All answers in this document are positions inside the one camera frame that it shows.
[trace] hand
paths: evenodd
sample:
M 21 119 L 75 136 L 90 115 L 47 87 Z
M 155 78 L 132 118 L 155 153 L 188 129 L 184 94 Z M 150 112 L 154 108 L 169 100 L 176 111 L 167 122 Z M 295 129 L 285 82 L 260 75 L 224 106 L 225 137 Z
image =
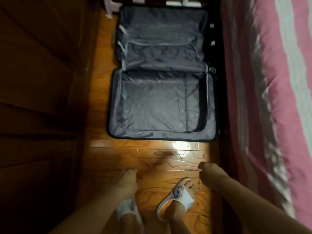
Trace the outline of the hand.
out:
M 228 174 L 215 163 L 201 162 L 198 168 L 201 169 L 199 178 L 204 185 L 212 190 L 218 191 L 220 181 L 225 177 L 229 177 Z
M 120 195 L 123 199 L 135 195 L 138 189 L 138 184 L 136 181 L 137 172 L 138 169 L 125 169 L 120 173 L 119 178 L 115 183 L 115 187 L 119 189 Z

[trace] person's right arm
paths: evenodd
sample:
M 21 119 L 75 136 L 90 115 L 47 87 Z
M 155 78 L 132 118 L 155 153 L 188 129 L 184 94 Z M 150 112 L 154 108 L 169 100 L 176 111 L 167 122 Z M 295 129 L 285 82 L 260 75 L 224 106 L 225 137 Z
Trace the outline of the person's right arm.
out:
M 201 181 L 224 196 L 252 234 L 312 234 L 310 229 L 230 178 L 218 165 L 201 163 L 199 169 Z

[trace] person's left arm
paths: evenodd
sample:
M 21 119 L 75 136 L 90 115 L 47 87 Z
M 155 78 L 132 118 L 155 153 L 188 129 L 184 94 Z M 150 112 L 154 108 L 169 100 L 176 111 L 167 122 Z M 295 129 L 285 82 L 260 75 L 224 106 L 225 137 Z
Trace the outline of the person's left arm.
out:
M 138 189 L 136 182 L 137 170 L 126 170 L 119 180 L 107 187 L 96 199 L 76 210 L 50 234 L 99 234 L 106 222 L 115 211 L 117 205 L 135 194 Z

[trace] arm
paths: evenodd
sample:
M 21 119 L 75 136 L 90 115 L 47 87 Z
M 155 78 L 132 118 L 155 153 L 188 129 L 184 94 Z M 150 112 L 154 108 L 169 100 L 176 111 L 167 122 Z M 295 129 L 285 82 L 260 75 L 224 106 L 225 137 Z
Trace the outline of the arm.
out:
M 201 181 L 224 196 L 240 221 L 251 233 L 312 234 L 310 229 L 230 178 L 216 164 L 201 163 L 199 168 L 202 170 L 199 175 Z
M 138 189 L 136 183 L 137 170 L 124 171 L 115 184 L 107 187 L 105 192 L 86 206 L 78 209 L 50 234 L 98 234 L 115 211 L 117 205 L 131 197 Z

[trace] wooden cabinet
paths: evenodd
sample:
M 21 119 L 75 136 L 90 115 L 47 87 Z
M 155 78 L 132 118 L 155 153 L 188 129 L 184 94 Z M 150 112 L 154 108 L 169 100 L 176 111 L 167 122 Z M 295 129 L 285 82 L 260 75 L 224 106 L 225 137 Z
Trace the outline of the wooden cabinet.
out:
M 46 233 L 73 208 L 99 0 L 0 0 L 0 228 Z

